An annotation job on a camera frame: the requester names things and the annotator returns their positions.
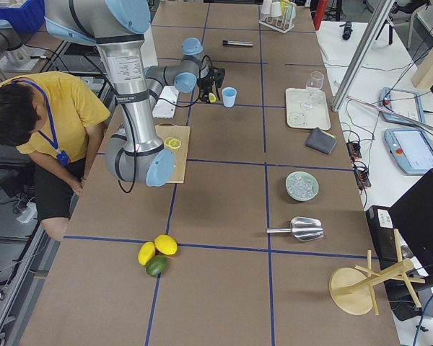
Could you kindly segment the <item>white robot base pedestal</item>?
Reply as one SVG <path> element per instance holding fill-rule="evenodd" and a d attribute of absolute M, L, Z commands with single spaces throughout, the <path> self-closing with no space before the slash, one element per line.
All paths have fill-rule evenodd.
<path fill-rule="evenodd" d="M 144 67 L 144 72 L 147 72 L 152 66 L 158 65 L 157 54 L 152 34 L 152 28 L 144 33 L 144 43 L 141 48 L 141 59 Z M 178 100 L 179 91 L 173 86 L 165 86 L 159 100 L 156 102 L 152 114 L 155 118 L 172 119 L 175 114 L 175 108 Z"/>

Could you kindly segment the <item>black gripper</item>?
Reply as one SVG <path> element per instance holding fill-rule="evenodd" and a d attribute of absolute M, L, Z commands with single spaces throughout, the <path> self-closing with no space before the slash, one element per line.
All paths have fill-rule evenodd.
<path fill-rule="evenodd" d="M 224 77 L 224 68 L 208 65 L 206 75 L 198 80 L 199 97 L 220 97 L 219 89 L 222 87 Z"/>

